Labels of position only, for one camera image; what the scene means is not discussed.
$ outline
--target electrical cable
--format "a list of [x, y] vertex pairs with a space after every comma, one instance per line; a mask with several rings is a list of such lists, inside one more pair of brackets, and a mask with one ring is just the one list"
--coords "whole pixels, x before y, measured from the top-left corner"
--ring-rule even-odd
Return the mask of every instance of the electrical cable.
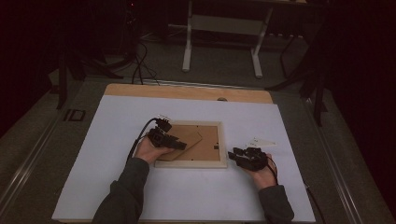
[[[180, 30], [175, 31], [174, 33], [168, 35], [167, 37], [171, 37], [171, 36], [174, 36], [174, 35], [181, 34], [181, 33], [183, 33], [184, 31], [187, 31], [187, 28], [181, 28]], [[140, 39], [141, 39], [141, 40], [144, 40], [144, 41], [148, 41], [148, 42], [161, 42], [161, 41], [163, 41], [162, 38], [156, 36], [155, 33], [152, 33], [152, 32], [140, 36]]]
[[137, 67], [136, 67], [136, 69], [134, 70], [134, 73], [133, 73], [133, 75], [132, 75], [132, 84], [134, 84], [134, 77], [136, 76], [137, 71], [139, 71], [140, 82], [141, 82], [142, 85], [143, 85], [143, 80], [142, 80], [142, 77], [141, 77], [141, 64], [142, 64], [142, 62], [146, 59], [146, 56], [148, 55], [148, 48], [147, 48], [144, 44], [142, 44], [142, 43], [140, 43], [140, 42], [139, 42], [139, 44], [142, 45], [142, 46], [145, 48], [145, 54], [143, 55], [143, 57], [142, 57], [142, 59], [141, 59], [140, 62], [139, 62], [139, 59], [138, 59], [137, 54], [136, 54], [136, 56], [135, 56], [136, 61], [137, 61]]
[[306, 191], [308, 192], [309, 196], [311, 196], [312, 201], [314, 201], [314, 204], [315, 204], [315, 206], [316, 206], [317, 209], [318, 209], [318, 212], [319, 212], [320, 218], [321, 218], [322, 221], [323, 221], [323, 224], [326, 224], [326, 220], [324, 219], [323, 213], [322, 213], [322, 211], [320, 210], [320, 207], [319, 207], [319, 205], [318, 205], [318, 202], [317, 202], [316, 198], [314, 197], [314, 194], [312, 193], [312, 191], [311, 191], [309, 185], [305, 184], [305, 189], [306, 189]]
[[127, 69], [127, 68], [131, 67], [131, 66], [132, 66], [132, 64], [134, 64], [134, 62], [129, 62], [129, 63], [126, 65], [126, 66], [124, 66], [124, 67], [120, 68], [119, 70], [115, 70], [115, 71], [113, 71], [113, 72], [114, 72], [114, 73], [121, 72], [121, 71], [123, 71], [123, 70], [125, 70], [125, 69]]
[[102, 64], [103, 67], [107, 69], [115, 69], [115, 68], [120, 68], [132, 61], [132, 55], [129, 53], [126, 53], [126, 56], [119, 62], [116, 63], [107, 63], [107, 64]]
[[142, 77], [142, 78], [154, 79], [157, 82], [157, 84], [160, 86], [160, 82], [158, 82], [158, 80], [156, 78], [157, 72], [155, 70], [149, 68], [144, 61], [142, 61], [142, 64], [143, 64], [143, 67], [146, 68], [148, 74], [150, 75], [150, 77]]
[[[275, 169], [276, 169], [276, 164], [275, 164], [275, 162], [274, 162], [271, 158], [269, 158], [269, 157], [267, 157], [267, 159], [270, 160], [270, 161], [272, 162], [272, 164], [275, 166]], [[270, 169], [271, 173], [273, 174], [273, 176], [274, 176], [274, 178], [275, 178], [275, 182], [276, 182], [276, 184], [278, 185], [278, 182], [277, 182], [277, 170], [276, 170], [276, 172], [275, 172], [274, 169], [273, 169], [270, 165], [267, 165], [267, 167], [268, 167], [268, 169]]]

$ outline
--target white table leg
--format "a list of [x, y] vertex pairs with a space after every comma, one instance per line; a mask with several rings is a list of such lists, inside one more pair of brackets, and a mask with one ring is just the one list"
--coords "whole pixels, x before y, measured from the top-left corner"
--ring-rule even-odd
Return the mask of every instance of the white table leg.
[[257, 78], [262, 78], [262, 67], [260, 66], [259, 52], [260, 48], [262, 47], [262, 41], [264, 40], [265, 32], [268, 27], [268, 22], [271, 19], [272, 12], [273, 8], [270, 7], [267, 11], [267, 15], [265, 16], [265, 21], [262, 22], [262, 30], [260, 31], [257, 45], [254, 49], [251, 49], [251, 59], [253, 61], [254, 74]]
[[190, 71], [190, 61], [191, 61], [191, 17], [192, 17], [192, 1], [189, 2], [189, 17], [187, 19], [187, 42], [186, 49], [184, 50], [184, 59], [183, 59], [183, 72]]

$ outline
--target human hand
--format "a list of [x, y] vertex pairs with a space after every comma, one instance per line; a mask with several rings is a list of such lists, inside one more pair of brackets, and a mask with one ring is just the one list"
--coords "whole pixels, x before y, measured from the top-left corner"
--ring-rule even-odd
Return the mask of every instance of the human hand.
[[166, 154], [172, 151], [174, 151], [174, 149], [169, 147], [155, 147], [154, 145], [152, 145], [151, 141], [146, 136], [139, 143], [139, 145], [137, 145], [137, 150], [136, 153], [134, 154], [134, 157], [140, 158], [146, 161], [148, 164], [152, 164], [162, 154]]
[[[268, 160], [268, 165], [275, 171], [277, 174], [277, 170], [275, 167], [275, 164], [272, 161], [272, 155], [267, 154]], [[260, 171], [249, 171], [247, 169], [243, 169], [246, 173], [248, 173], [252, 178], [253, 181], [257, 187], [257, 189], [265, 189], [271, 186], [276, 185], [276, 177], [273, 175], [271, 170], [268, 168], [268, 166], [265, 166], [264, 169]]]

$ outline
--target right hand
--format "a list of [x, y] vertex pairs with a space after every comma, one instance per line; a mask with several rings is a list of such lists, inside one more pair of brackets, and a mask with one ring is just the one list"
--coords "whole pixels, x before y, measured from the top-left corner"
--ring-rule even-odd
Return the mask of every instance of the right hand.
[[[268, 165], [277, 174], [276, 167], [272, 161], [272, 155], [267, 154], [267, 157], [271, 159], [271, 160], [268, 159]], [[243, 170], [253, 178], [253, 181], [254, 181], [258, 190], [265, 189], [265, 188], [272, 187], [272, 186], [276, 185], [276, 178], [274, 177], [273, 173], [270, 171], [268, 166], [265, 166], [264, 169], [262, 169], [260, 171], [256, 171], [256, 172], [249, 171], [247, 169], [243, 169]]]

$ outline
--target wooden table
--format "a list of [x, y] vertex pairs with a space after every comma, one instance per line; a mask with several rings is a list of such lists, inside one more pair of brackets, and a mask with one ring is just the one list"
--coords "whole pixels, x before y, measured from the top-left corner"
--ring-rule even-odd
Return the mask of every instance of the wooden table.
[[[156, 113], [171, 119], [222, 122], [229, 151], [245, 147], [253, 137], [276, 142], [265, 151], [276, 161], [295, 221], [315, 221], [282, 118], [268, 92], [126, 84], [106, 88], [53, 219], [92, 220], [109, 185], [122, 172], [133, 141]], [[263, 220], [253, 181], [233, 161], [221, 169], [150, 167], [140, 221]]]
[[219, 98], [224, 98], [230, 102], [264, 104], [271, 104], [273, 102], [268, 91], [249, 91], [203, 87], [110, 84], [106, 88], [105, 95], [163, 97], [190, 100], [218, 100]]

